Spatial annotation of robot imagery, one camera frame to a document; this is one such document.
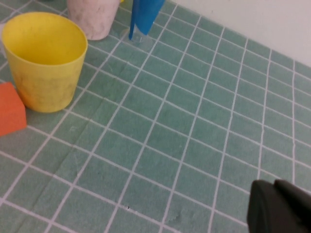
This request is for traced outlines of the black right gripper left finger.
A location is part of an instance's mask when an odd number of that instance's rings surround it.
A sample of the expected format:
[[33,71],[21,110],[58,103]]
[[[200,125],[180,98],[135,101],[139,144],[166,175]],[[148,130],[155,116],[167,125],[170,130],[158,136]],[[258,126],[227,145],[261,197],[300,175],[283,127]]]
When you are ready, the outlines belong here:
[[246,220],[250,233],[300,232],[285,199],[265,180],[252,182]]

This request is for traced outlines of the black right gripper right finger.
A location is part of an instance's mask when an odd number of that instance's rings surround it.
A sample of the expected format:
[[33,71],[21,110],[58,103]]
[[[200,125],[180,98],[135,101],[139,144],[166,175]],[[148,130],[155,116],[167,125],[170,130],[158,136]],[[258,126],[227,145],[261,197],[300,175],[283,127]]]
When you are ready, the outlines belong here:
[[286,180],[275,180],[274,187],[289,206],[300,233],[310,233],[311,195]]

